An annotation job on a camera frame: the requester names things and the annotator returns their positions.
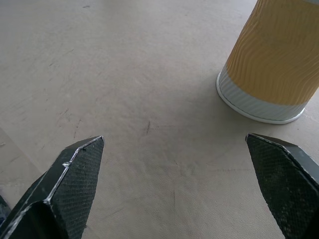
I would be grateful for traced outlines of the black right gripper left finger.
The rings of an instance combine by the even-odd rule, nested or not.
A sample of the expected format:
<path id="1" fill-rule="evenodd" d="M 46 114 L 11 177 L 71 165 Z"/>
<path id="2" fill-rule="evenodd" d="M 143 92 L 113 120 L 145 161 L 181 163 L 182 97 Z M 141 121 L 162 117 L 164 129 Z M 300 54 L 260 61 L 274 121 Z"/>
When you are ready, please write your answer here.
<path id="1" fill-rule="evenodd" d="M 96 194 L 103 136 L 66 147 L 0 226 L 2 239 L 80 239 Z"/>

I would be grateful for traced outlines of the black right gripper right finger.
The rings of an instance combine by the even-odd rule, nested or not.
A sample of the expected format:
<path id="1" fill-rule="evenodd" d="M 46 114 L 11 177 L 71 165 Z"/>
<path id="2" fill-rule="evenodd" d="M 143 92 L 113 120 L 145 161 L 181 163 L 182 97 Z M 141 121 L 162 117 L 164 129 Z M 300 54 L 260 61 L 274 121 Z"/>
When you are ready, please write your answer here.
<path id="1" fill-rule="evenodd" d="M 245 137 L 261 193 L 287 239 L 319 237 L 319 165 L 295 144 Z"/>

